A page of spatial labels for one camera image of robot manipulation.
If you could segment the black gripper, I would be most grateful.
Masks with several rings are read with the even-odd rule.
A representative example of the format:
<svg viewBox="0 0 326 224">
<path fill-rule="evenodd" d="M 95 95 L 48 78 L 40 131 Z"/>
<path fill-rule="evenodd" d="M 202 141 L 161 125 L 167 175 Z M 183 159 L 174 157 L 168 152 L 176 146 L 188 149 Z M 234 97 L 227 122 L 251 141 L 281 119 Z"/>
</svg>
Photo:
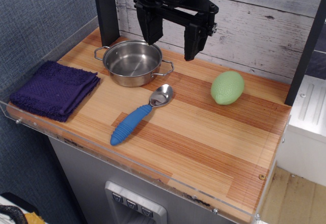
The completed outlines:
<svg viewBox="0 0 326 224">
<path fill-rule="evenodd" d="M 184 59 L 191 61 L 216 32 L 219 8 L 210 0 L 134 0 L 144 40 L 154 44 L 163 36 L 162 20 L 185 27 Z"/>
</svg>

